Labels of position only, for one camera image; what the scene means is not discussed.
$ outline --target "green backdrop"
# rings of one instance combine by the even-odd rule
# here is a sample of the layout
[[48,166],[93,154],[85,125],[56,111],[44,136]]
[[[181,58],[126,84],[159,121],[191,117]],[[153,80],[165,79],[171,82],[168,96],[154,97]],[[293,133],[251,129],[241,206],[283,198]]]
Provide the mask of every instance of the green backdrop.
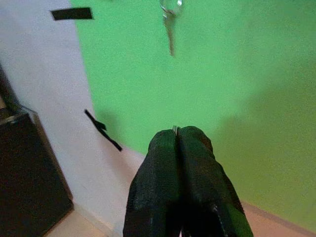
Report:
[[168,51],[158,0],[72,0],[97,118],[142,153],[195,125],[239,196],[316,232],[316,1],[184,0]]

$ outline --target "black strip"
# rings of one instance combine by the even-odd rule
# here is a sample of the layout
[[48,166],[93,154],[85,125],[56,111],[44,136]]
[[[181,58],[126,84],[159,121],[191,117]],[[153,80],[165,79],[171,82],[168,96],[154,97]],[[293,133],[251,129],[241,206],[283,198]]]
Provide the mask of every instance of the black strip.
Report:
[[106,138],[108,139],[120,152],[122,151],[122,147],[114,140],[112,140],[103,130],[106,130],[106,127],[103,123],[94,119],[94,117],[89,113],[88,110],[84,110],[85,114],[91,119],[92,123],[96,127],[96,129]]
[[66,8],[51,11],[55,21],[71,19],[92,19],[90,7]]

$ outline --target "keys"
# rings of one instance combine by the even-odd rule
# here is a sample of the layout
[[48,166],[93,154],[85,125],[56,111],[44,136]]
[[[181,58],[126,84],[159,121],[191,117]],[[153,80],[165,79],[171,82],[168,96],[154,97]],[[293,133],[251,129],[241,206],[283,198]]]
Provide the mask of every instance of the keys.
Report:
[[172,34],[174,19],[175,19],[175,14],[173,11],[168,11],[163,14],[163,24],[167,30],[167,34],[169,38],[169,50],[170,50],[171,56],[174,56],[174,45],[173,45],[173,34]]

